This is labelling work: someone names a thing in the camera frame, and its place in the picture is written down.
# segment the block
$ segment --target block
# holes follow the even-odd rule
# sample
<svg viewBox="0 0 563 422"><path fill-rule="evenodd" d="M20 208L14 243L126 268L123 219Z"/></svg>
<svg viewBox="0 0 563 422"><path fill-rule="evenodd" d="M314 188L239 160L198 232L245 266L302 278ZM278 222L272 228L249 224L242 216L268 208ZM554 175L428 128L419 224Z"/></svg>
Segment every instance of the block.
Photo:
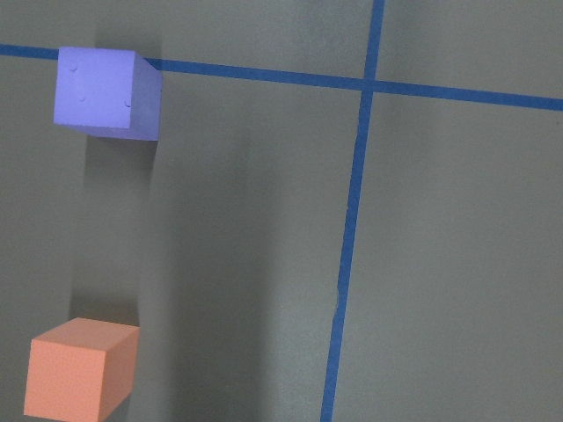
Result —
<svg viewBox="0 0 563 422"><path fill-rule="evenodd" d="M131 393L139 327L75 318L32 340L24 414L100 422Z"/></svg>
<svg viewBox="0 0 563 422"><path fill-rule="evenodd" d="M162 74L135 51L61 47L54 123L92 136L157 141Z"/></svg>

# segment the purple cube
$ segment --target purple cube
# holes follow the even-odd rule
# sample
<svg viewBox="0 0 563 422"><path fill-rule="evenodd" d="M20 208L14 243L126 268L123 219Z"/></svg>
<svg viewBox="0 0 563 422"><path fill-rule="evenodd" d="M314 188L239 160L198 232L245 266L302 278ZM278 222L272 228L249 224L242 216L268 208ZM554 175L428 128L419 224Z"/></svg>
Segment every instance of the purple cube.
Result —
<svg viewBox="0 0 563 422"><path fill-rule="evenodd" d="M88 135L157 141L162 74L135 51L61 47L55 118Z"/></svg>

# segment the orange cube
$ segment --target orange cube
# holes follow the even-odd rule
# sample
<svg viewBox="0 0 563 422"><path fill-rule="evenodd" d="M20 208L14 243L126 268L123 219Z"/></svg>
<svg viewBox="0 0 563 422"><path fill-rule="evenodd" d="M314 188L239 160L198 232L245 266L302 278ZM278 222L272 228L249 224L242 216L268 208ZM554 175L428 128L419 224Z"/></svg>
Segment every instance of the orange cube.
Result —
<svg viewBox="0 0 563 422"><path fill-rule="evenodd" d="M75 318L32 340L24 414L100 422L131 393L139 327Z"/></svg>

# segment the vertical blue line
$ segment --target vertical blue line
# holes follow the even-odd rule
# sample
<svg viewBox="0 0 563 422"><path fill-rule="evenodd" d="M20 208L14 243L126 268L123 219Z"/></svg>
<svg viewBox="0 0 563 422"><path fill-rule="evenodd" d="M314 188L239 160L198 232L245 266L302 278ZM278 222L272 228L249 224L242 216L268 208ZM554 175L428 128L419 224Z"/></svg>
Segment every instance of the vertical blue line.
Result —
<svg viewBox="0 0 563 422"><path fill-rule="evenodd" d="M379 54L379 40L384 16L384 0L374 0L371 12L371 23L369 26L368 52L363 77L375 79L377 70L377 57ZM358 208L360 206L360 194L362 192L363 164L366 156L368 143L369 119L373 103L373 91L363 90L360 98L360 110L358 113L358 129L354 145L354 159L352 161L352 174L348 188L346 221L344 223L344 236L342 239L342 250L340 252L340 270L338 274L338 301L333 316L333 327L326 361L325 389L323 392L323 403L320 410L320 422L331 422L333 420L334 399L336 396L336 383L340 366L340 352L342 349L342 337L344 334L344 319L346 317L346 306L348 288L350 285L350 273L352 270L352 257L354 254L355 228L358 220Z"/></svg>

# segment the blue tape strip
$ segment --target blue tape strip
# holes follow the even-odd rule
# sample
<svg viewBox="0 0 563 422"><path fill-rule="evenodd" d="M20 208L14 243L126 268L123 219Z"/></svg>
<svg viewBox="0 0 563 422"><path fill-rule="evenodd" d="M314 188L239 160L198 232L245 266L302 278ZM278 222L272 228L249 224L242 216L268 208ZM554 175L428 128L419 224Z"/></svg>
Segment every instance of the blue tape strip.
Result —
<svg viewBox="0 0 563 422"><path fill-rule="evenodd" d="M377 8L383 8L384 2L376 2ZM381 20L372 22L372 30L381 30ZM370 50L376 51L379 39L369 44ZM59 52L56 48L14 46L0 44L0 55L26 57L32 59L57 60ZM388 94L410 95L414 97L453 99L472 101L483 104L537 108L541 110L563 111L563 99L536 97L530 95L509 94L493 91L465 90L443 86L405 84L401 82L373 80L377 68L377 58L366 60L364 78L315 75L311 73L286 72L283 70L255 69L222 64L198 62L182 62L165 59L147 59L155 68L168 72L179 72L195 75L221 76L251 81L276 82L280 84L298 84L336 88L351 91L373 91Z"/></svg>
<svg viewBox="0 0 563 422"><path fill-rule="evenodd" d="M366 53L364 68L364 80L366 82L376 77L384 7L384 0L375 0L373 3L371 23L369 26L368 51ZM362 92L360 98L358 131L355 138L354 159L352 161L346 220L344 223L344 236L342 238L342 250L340 252L340 270L337 284L338 301L333 316L333 327L331 329L331 339L328 357L326 359L325 389L323 391L323 402L320 409L320 422L331 422L333 420L334 399L336 397L336 385L340 367L340 353L344 335L348 288L350 286L352 257L354 255L355 229L358 220L360 194L362 192L363 164L366 156L366 146L368 144L369 119L371 117L373 94L374 92L372 90L365 90Z"/></svg>

